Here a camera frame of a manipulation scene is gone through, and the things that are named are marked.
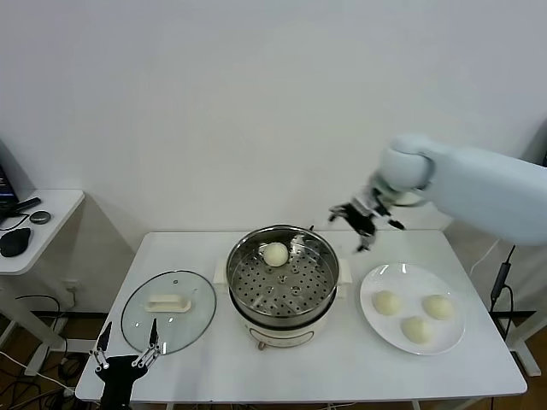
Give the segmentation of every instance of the stainless steel steamer basket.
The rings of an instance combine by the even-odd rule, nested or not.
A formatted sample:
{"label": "stainless steel steamer basket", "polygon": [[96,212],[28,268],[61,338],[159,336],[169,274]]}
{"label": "stainless steel steamer basket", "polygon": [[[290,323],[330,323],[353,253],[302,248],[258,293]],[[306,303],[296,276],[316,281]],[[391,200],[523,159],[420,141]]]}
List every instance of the stainless steel steamer basket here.
{"label": "stainless steel steamer basket", "polygon": [[[289,260],[269,266],[262,252],[283,243]],[[338,282],[338,258],[316,233],[291,225],[253,231],[232,249],[226,263],[232,301],[251,321],[274,329],[313,323],[332,305]]]}

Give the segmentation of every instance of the laptop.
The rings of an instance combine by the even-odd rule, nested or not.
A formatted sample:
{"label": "laptop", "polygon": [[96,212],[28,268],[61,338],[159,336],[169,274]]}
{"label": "laptop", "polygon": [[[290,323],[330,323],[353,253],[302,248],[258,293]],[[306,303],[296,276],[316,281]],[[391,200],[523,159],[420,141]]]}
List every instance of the laptop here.
{"label": "laptop", "polygon": [[8,176],[0,166],[0,224],[6,219],[6,215],[19,203],[13,186],[9,183]]}

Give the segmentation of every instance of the white table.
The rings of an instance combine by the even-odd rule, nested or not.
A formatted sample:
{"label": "white table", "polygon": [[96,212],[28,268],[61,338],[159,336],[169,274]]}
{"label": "white table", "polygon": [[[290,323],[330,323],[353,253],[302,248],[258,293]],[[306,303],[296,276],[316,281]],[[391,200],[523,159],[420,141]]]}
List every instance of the white table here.
{"label": "white table", "polygon": [[[35,196],[39,197],[42,203],[23,212],[31,214],[38,210],[45,210],[50,212],[51,220],[44,225],[34,225],[27,219],[18,226],[18,228],[30,227],[32,230],[28,248],[21,255],[12,258],[0,256],[0,276],[22,275],[28,272],[84,199],[84,193],[81,190],[32,190],[22,193],[20,201]],[[21,218],[9,218],[0,227],[9,228],[20,220]],[[47,283],[50,289],[56,290],[56,296],[62,306],[70,306],[72,297],[62,289],[60,284],[47,277],[39,279]],[[0,287],[0,312],[11,320],[0,336],[0,347],[17,325],[23,326],[43,342],[29,362],[28,369],[25,371],[26,375],[33,375],[40,368],[48,351],[65,350],[65,341],[58,335],[66,323],[65,319],[57,320],[55,329],[49,328],[42,320],[34,316],[22,302],[15,300],[15,296],[9,290],[2,287]],[[90,343],[89,341],[68,339],[66,348],[71,352],[87,351],[90,348]]]}
{"label": "white table", "polygon": [[[127,299],[159,273],[187,269],[212,282],[215,264],[226,258],[243,233],[150,233],[135,256],[108,321],[107,353],[135,354],[120,328]],[[188,348],[160,357],[132,392],[135,402],[337,402],[411,401],[516,395],[526,382],[505,343],[440,231],[381,231],[373,250],[353,255],[354,232],[324,232],[350,263],[353,289],[336,300],[326,329],[296,348],[266,348],[243,330],[226,295],[217,292],[211,326]],[[376,335],[359,310],[358,286],[372,268],[393,261],[422,265],[462,295],[467,329],[446,354],[422,357],[392,347]],[[76,395],[100,399],[103,383],[88,361]]]}

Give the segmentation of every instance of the steamed bun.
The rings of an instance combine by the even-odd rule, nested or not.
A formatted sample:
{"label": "steamed bun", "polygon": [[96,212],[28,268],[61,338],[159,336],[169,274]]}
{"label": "steamed bun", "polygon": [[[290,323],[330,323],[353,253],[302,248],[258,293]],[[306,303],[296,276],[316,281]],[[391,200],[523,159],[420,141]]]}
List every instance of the steamed bun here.
{"label": "steamed bun", "polygon": [[283,243],[273,242],[266,245],[262,257],[271,267],[280,267],[289,260],[289,251]]}
{"label": "steamed bun", "polygon": [[403,320],[401,329],[403,330],[404,336],[406,336],[410,342],[416,344],[426,344],[433,339],[433,328],[420,316],[413,316]]}
{"label": "steamed bun", "polygon": [[374,294],[373,305],[378,313],[384,314],[385,316],[392,316],[401,311],[403,308],[403,301],[397,294],[389,290],[382,290]]}
{"label": "steamed bun", "polygon": [[421,305],[429,316],[437,320],[448,320],[456,314],[452,301],[441,295],[424,297]]}

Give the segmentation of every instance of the white plate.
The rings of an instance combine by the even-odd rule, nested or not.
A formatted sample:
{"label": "white plate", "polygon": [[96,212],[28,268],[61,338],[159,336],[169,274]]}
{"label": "white plate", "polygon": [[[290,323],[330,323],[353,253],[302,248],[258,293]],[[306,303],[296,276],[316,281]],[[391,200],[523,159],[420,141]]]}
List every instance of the white plate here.
{"label": "white plate", "polygon": [[[381,290],[390,290],[403,300],[399,314],[384,316],[373,306],[373,295]],[[429,295],[442,295],[455,305],[456,315],[449,320],[430,317],[421,306],[422,299]],[[465,331],[465,313],[460,299],[449,285],[437,275],[423,267],[408,263],[393,263],[374,268],[362,280],[361,307],[368,323],[387,342],[414,354],[440,354],[452,349],[462,340]],[[421,316],[432,325],[433,340],[426,344],[411,342],[401,330],[403,319]]]}

